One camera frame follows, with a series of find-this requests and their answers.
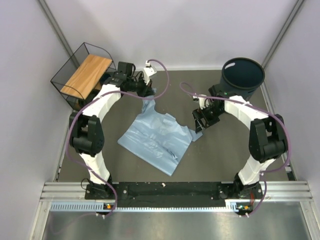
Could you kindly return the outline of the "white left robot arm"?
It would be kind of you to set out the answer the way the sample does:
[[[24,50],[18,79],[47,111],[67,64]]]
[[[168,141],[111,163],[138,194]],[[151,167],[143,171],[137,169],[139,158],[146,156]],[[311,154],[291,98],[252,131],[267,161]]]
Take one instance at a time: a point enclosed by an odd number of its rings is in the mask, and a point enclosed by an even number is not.
[[[114,187],[110,183],[111,174],[102,153],[105,143],[102,120],[124,92],[134,92],[143,98],[155,94],[152,89],[152,77],[157,70],[149,61],[136,75],[135,69],[133,63],[121,61],[118,63],[117,71],[104,73],[99,79],[98,89],[92,91],[90,106],[79,115],[70,134],[70,146],[83,159],[89,171],[89,180],[98,184],[97,194],[105,199],[113,194]]]

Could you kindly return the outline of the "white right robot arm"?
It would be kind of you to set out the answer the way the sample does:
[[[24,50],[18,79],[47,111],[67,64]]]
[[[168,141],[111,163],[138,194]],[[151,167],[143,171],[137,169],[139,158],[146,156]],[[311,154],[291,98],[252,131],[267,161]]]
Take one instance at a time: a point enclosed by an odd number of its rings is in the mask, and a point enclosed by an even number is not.
[[[268,172],[268,167],[288,151],[288,132],[283,118],[262,110],[241,95],[223,91],[219,85],[211,89],[211,96],[192,93],[199,107],[193,111],[197,132],[201,132],[220,120],[220,115],[229,114],[249,130],[249,157],[243,168],[235,175],[233,192],[245,198],[252,186]]]

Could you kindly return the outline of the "light blue trash bag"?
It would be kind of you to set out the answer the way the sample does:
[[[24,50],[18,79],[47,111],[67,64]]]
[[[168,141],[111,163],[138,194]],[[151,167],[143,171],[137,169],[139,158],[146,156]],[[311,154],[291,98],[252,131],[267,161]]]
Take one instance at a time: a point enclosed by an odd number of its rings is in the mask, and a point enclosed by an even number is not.
[[[203,136],[176,118],[156,111],[156,101],[148,96],[142,101],[141,113],[136,116],[117,143],[162,171],[172,176],[192,142]]]

